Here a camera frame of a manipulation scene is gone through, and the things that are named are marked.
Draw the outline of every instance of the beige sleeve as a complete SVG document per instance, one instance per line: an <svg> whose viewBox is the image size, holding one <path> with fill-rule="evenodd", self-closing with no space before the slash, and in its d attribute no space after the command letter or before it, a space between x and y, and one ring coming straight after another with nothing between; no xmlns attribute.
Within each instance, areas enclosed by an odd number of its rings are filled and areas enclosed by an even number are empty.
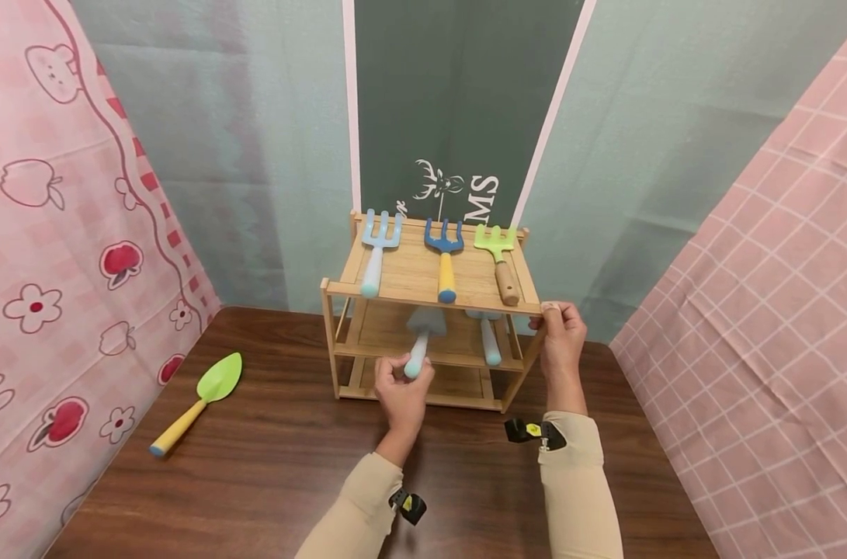
<svg viewBox="0 0 847 559"><path fill-rule="evenodd" d="M388 501L401 487L402 477L400 467L380 454L362 458L296 559L376 559L392 530L395 513Z"/></svg>
<svg viewBox="0 0 847 559"><path fill-rule="evenodd" d="M559 450L542 448L537 459L553 558L621 558L619 519L603 473L603 448L594 420L564 411L549 411L544 420L566 439Z"/></svg>

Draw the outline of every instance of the deer logo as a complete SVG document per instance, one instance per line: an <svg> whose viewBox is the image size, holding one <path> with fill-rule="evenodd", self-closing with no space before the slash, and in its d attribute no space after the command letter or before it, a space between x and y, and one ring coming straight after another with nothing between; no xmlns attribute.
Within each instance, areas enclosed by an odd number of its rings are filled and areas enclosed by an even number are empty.
<svg viewBox="0 0 847 559"><path fill-rule="evenodd" d="M442 204L445 195L457 194L463 190L463 177L459 175L445 176L441 169L434 169L425 159L418 159L417 165L423 167L423 190L413 196L414 200L427 200L430 196L439 199L439 221L442 220Z"/></svg>

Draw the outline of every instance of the garden fork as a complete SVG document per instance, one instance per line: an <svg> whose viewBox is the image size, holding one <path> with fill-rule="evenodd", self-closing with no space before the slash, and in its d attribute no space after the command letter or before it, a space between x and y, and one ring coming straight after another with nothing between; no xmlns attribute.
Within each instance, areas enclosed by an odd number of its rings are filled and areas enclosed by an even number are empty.
<svg viewBox="0 0 847 559"><path fill-rule="evenodd" d="M498 281L498 292L504 305L510 307L519 304L519 291L516 288L516 282L513 281L510 265L504 260L503 252L513 250L515 238L516 227L508 229L506 236L502 237L501 228L498 225L491 229L491 235L487 235L483 224L476 226L476 235L474 236L474 247L491 252L495 257L495 280Z"/></svg>
<svg viewBox="0 0 847 559"><path fill-rule="evenodd" d="M362 242L369 247L373 247L373 252L370 254L368 266L364 271L364 279L362 280L362 295L368 299L374 298L380 294L380 275L383 271L383 248L395 248L401 240L401 214L395 214L395 226L392 231L392 237L387 238L386 231L389 228L389 212L383 210L380 214L380 233L373 236L373 208L366 213L366 221L364 222L364 233L362 234Z"/></svg>
<svg viewBox="0 0 847 559"><path fill-rule="evenodd" d="M454 268L451 265L451 253L463 251L460 222L457 222L457 241L448 241L447 219L442 222L442 236L439 239L434 239L432 236L432 218L425 220L423 241L442 253L439 257L439 302L441 304L452 304L457 299L457 291L454 290Z"/></svg>

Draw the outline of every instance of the pink curtain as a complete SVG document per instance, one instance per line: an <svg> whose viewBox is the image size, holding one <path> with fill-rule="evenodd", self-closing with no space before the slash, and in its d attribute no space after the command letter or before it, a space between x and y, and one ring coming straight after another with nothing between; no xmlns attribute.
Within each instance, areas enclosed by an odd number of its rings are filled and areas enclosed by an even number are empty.
<svg viewBox="0 0 847 559"><path fill-rule="evenodd" d="M218 307L69 2L0 2L0 557L41 555Z"/></svg>
<svg viewBox="0 0 847 559"><path fill-rule="evenodd" d="M847 41L611 347L722 557L847 559Z"/></svg>

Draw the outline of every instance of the blue garden fork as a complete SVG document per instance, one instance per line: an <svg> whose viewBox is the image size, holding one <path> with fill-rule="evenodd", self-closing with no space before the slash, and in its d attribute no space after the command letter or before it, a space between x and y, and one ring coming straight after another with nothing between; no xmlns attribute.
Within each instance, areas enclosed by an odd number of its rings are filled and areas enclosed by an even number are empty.
<svg viewBox="0 0 847 559"><path fill-rule="evenodd" d="M439 257L439 302L441 304L452 304L457 299L457 291L454 290L454 268L451 266L451 253L463 251L463 237L460 236L460 222L457 222L457 241L448 241L448 220L442 222L442 237L433 239L432 218L425 220L423 241L436 251L441 252Z"/></svg>
<svg viewBox="0 0 847 559"><path fill-rule="evenodd" d="M383 271L383 248L395 248L401 240L401 214L395 214L395 226L392 230L392 237L387 238L386 231L389 228L389 212L383 211L380 214L380 233L376 237L373 236L373 208L368 210L366 221L364 222L364 233L362 234L362 242L369 247L373 247L373 252L370 254L368 266L364 270L364 279L362 280L362 295L368 299L373 299L380 294L380 275Z"/></svg>

